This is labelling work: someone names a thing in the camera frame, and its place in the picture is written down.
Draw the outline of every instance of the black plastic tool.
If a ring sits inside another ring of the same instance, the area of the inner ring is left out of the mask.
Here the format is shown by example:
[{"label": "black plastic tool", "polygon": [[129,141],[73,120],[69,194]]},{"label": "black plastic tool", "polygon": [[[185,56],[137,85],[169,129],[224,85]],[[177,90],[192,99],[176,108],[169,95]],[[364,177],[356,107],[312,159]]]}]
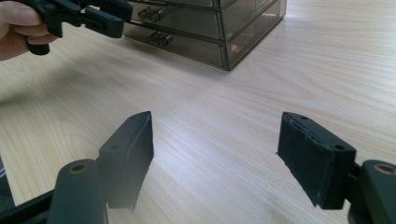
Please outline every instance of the black plastic tool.
[{"label": "black plastic tool", "polygon": [[312,119],[283,113],[277,154],[314,205],[342,209],[349,223],[396,223],[396,166],[354,162],[356,149]]},{"label": "black plastic tool", "polygon": [[[125,21],[132,18],[132,6],[123,0],[16,0],[32,7],[47,24],[51,34],[63,37],[62,23],[68,22],[74,26],[81,26],[99,34],[112,38],[122,37]],[[26,44],[35,55],[45,55],[50,52],[49,45]]]}]

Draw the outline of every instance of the finger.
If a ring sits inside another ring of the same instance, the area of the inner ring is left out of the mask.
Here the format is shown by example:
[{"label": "finger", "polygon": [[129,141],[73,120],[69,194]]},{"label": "finger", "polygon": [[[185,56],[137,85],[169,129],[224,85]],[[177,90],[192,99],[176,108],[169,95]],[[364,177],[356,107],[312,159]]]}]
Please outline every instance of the finger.
[{"label": "finger", "polygon": [[14,30],[21,35],[42,36],[49,34],[47,25],[41,23],[37,26],[15,26]]},{"label": "finger", "polygon": [[57,38],[55,35],[28,36],[27,41],[32,45],[45,45],[52,43]]},{"label": "finger", "polygon": [[40,17],[30,7],[12,1],[0,2],[0,24],[38,25]]}]

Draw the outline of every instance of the translucent storage box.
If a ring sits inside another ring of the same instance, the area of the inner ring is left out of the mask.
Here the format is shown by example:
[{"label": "translucent storage box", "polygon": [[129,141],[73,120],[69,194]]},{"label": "translucent storage box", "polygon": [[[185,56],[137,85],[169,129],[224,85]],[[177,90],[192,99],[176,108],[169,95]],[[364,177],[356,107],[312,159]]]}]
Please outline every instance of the translucent storage box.
[{"label": "translucent storage box", "polygon": [[224,39],[188,33],[139,21],[125,23],[124,34],[152,46],[192,58],[202,63],[231,70],[283,18],[286,0],[270,1],[255,12],[250,23]]}]

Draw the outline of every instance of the plastic drawer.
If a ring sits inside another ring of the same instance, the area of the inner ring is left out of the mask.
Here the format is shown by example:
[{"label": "plastic drawer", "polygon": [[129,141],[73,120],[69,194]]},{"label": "plastic drawer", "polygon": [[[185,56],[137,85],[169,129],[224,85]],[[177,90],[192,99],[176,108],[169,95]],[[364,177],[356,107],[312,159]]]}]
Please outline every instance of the plastic drawer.
[{"label": "plastic drawer", "polygon": [[219,10],[166,4],[152,5],[134,0],[129,3],[134,7],[132,22],[143,22],[148,26],[155,24],[194,35],[226,39],[244,29],[273,2],[275,0],[261,0],[257,5],[256,1],[237,0]]}]

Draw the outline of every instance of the wood grain surface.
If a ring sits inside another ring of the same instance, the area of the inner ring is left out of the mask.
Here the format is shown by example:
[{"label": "wood grain surface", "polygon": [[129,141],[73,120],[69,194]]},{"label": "wood grain surface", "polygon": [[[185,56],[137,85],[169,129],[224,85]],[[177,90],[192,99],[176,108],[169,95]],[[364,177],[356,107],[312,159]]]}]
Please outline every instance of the wood grain surface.
[{"label": "wood grain surface", "polygon": [[17,204],[151,111],[155,157],[111,223],[347,223],[309,201],[276,155],[283,111],[396,162],[396,3],[289,0],[232,72],[64,25],[48,56],[0,63],[0,153]]}]

